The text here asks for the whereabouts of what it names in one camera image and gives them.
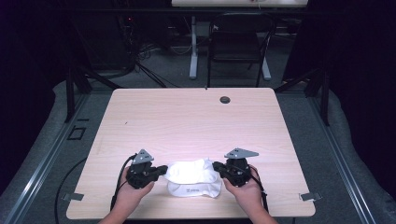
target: wooden table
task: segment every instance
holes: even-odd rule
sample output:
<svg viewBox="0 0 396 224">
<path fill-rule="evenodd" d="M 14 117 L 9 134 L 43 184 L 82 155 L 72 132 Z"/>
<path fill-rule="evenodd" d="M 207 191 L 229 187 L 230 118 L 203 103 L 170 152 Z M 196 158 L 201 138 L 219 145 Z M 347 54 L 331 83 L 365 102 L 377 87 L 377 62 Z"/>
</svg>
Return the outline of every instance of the wooden table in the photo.
<svg viewBox="0 0 396 224">
<path fill-rule="evenodd" d="M 231 99 L 223 104 L 219 99 Z M 236 147 L 259 152 L 247 158 L 259 169 L 274 217 L 309 217 L 312 202 L 299 194 L 309 189 L 290 135 L 271 89 L 129 89 L 116 90 L 93 142 L 67 216 L 102 218 L 109 212 L 120 168 L 144 148 L 153 166 L 209 158 L 225 162 Z M 218 198 L 178 198 L 160 176 L 130 218 L 189 219 L 246 217 L 222 186 Z"/>
</svg>

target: white cloth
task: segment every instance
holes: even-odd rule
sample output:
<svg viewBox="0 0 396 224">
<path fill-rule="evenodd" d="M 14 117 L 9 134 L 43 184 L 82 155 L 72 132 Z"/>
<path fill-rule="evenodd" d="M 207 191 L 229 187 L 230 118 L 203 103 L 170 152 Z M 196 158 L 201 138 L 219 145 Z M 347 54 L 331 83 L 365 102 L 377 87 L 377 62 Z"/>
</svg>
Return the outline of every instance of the white cloth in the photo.
<svg viewBox="0 0 396 224">
<path fill-rule="evenodd" d="M 173 162 L 163 177 L 169 180 L 169 193 L 177 197 L 208 195 L 215 198 L 221 190 L 222 180 L 208 158 Z"/>
</svg>

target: human hand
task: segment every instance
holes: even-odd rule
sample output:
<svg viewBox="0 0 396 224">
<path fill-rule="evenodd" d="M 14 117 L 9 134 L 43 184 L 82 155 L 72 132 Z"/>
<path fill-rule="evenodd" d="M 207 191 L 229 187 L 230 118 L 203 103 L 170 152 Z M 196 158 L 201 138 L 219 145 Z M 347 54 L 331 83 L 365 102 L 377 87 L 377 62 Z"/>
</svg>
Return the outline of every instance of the human hand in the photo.
<svg viewBox="0 0 396 224">
<path fill-rule="evenodd" d="M 250 166 L 251 174 L 260 181 L 257 169 Z M 250 178 L 242 187 L 233 186 L 227 178 L 223 178 L 225 188 L 235 197 L 239 206 L 245 211 L 247 216 L 254 224 L 272 224 L 276 221 L 268 214 L 262 206 L 262 191 L 259 184 Z"/>
<path fill-rule="evenodd" d="M 122 172 L 120 189 L 113 209 L 100 223 L 123 223 L 154 187 L 154 182 L 150 182 L 142 189 L 134 189 L 126 180 L 128 170 L 129 167 L 126 167 Z"/>
</svg>

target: white desk leg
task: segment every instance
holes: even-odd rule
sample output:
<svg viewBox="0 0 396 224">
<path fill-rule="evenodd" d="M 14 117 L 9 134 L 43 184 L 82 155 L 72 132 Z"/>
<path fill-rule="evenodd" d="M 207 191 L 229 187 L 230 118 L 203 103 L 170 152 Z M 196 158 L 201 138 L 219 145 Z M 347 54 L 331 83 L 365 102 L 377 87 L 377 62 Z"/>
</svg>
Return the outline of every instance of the white desk leg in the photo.
<svg viewBox="0 0 396 224">
<path fill-rule="evenodd" d="M 197 66 L 198 66 L 198 49 L 197 49 L 197 35 L 196 35 L 196 22 L 195 17 L 191 17 L 191 65 L 190 65 L 190 79 L 197 78 Z"/>
<path fill-rule="evenodd" d="M 262 64 L 262 74 L 264 76 L 264 80 L 271 80 L 270 69 L 268 68 L 267 60 L 264 58 L 264 63 Z"/>
</svg>

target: metal bracket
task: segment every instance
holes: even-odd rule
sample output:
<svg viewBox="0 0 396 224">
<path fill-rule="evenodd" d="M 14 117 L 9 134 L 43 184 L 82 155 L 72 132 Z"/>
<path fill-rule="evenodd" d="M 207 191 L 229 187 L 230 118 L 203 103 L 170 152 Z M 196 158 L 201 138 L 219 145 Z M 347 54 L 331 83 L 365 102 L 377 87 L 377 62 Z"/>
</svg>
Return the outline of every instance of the metal bracket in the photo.
<svg viewBox="0 0 396 224">
<path fill-rule="evenodd" d="M 247 157 L 255 157 L 255 156 L 259 156 L 259 153 L 245 150 L 239 147 L 236 147 L 234 150 L 224 155 L 225 158 L 229 158 L 229 159 L 244 159 Z"/>
<path fill-rule="evenodd" d="M 309 193 L 306 193 L 306 194 L 300 194 L 300 198 L 304 202 L 306 202 L 306 201 L 315 202 L 317 200 L 322 199 L 323 197 L 319 193 L 309 192 Z"/>
<path fill-rule="evenodd" d="M 84 197 L 84 195 L 83 194 L 79 194 L 79 193 L 71 193 L 71 194 L 66 193 L 62 197 L 62 199 L 65 200 L 65 201 L 71 202 L 72 200 L 81 201 L 83 197 Z"/>
<path fill-rule="evenodd" d="M 145 149 L 140 149 L 139 153 L 134 157 L 132 164 L 140 164 L 148 161 L 154 161 L 154 158 Z"/>
</svg>

